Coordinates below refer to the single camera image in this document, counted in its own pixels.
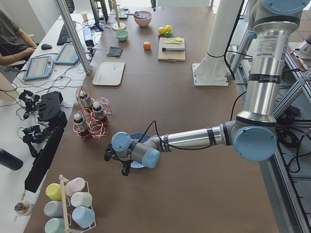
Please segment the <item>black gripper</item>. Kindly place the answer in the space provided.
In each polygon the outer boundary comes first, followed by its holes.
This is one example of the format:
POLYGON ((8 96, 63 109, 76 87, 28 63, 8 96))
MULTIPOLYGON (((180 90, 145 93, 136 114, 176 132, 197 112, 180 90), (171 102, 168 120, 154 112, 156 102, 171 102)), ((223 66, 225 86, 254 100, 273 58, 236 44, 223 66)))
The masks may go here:
POLYGON ((131 169, 131 163, 133 162, 131 159, 121 160, 117 155, 116 151, 113 149, 112 144, 109 143, 105 148, 104 152, 104 160, 109 162, 111 159, 120 161, 123 164, 123 168, 121 173, 123 176, 128 176, 131 169))

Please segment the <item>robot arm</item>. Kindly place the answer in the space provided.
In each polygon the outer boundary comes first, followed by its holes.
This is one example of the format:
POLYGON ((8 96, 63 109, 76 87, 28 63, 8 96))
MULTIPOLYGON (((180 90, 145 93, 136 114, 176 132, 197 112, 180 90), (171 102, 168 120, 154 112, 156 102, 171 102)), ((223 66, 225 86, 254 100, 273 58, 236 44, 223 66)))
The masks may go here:
POLYGON ((249 161, 263 161, 277 148, 272 128, 276 94, 281 81, 290 35, 298 29, 306 0, 254 0, 250 7, 249 26, 256 34, 244 107, 233 121, 181 133, 155 135, 147 141, 132 139, 118 132, 105 149, 104 159, 122 163, 127 176, 132 162, 154 168, 162 152, 203 150, 218 144, 233 146, 249 161))

